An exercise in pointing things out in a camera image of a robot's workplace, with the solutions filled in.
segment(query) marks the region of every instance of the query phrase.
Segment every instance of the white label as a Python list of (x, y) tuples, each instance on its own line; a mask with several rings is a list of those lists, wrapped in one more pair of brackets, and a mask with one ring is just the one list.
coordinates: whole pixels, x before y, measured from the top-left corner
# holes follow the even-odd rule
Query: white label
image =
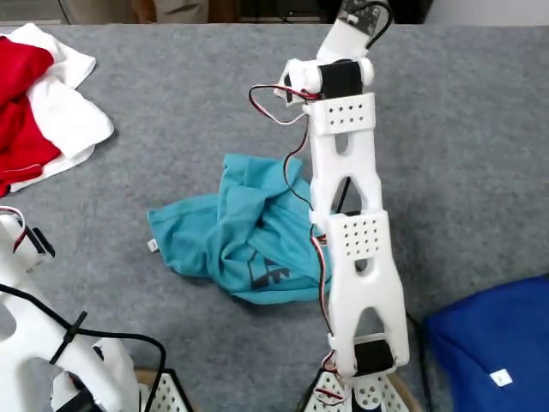
[(147, 242), (147, 246), (151, 253), (155, 253), (156, 251), (158, 251), (158, 243), (156, 243), (156, 239), (151, 239), (149, 242)]
[(513, 383), (513, 379), (509, 375), (509, 372), (507, 372), (507, 369), (501, 369), (497, 372), (490, 373), (490, 378), (492, 378), (500, 388)]

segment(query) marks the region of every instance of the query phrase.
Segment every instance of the circuit board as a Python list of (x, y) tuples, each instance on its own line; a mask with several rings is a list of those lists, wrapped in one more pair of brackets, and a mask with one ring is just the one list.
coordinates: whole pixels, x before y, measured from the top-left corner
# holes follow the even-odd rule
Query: circuit board
[(378, 6), (365, 6), (365, 0), (343, 0), (338, 19), (352, 24), (362, 33), (372, 37), (376, 32), (383, 10)]

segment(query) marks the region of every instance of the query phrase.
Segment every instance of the red and white t-shirt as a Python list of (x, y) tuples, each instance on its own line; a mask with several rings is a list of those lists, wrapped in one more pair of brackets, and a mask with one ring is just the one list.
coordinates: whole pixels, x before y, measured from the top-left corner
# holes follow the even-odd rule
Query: red and white t-shirt
[(75, 91), (94, 58), (27, 24), (0, 37), (0, 62), (3, 196), (82, 163), (114, 128)]

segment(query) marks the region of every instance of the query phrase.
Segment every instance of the blue cloth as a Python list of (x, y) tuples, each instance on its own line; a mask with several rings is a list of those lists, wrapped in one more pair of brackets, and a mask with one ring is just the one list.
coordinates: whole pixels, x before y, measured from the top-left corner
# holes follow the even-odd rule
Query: blue cloth
[[(227, 154), (223, 168), (218, 195), (148, 212), (166, 265), (181, 275), (211, 277), (257, 304), (316, 299), (320, 265), (309, 241), (309, 208), (288, 190), (282, 162)], [(301, 168), (291, 159), (288, 181), (309, 198)]]
[[(549, 379), (549, 279), (489, 289), (425, 321), (455, 412), (541, 412)], [(513, 382), (499, 387), (491, 373)]]

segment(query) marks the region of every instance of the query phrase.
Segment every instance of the gray table surface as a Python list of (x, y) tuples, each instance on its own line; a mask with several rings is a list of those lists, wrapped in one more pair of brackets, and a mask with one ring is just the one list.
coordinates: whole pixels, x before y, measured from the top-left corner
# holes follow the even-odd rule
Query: gray table surface
[[(146, 211), (217, 191), (227, 152), (281, 157), (299, 141), (299, 126), (254, 112), (247, 90), (276, 81), (289, 58), (313, 58), (328, 28), (46, 29), (98, 58), (80, 90), (117, 134), (80, 167), (3, 200), (57, 247), (36, 282), (67, 318), (85, 309), (88, 327), (160, 339), (204, 411), (293, 410), (327, 351), (317, 303), (250, 306), (173, 274), (148, 252)], [(377, 167), (408, 310), (421, 318), (548, 270), (549, 29), (394, 27), (371, 59)], [(401, 374), (421, 398), (411, 340)], [(151, 348), (128, 348), (155, 365)], [(55, 371), (33, 369), (46, 405)], [(437, 410), (450, 411), (432, 363), (430, 375)]]

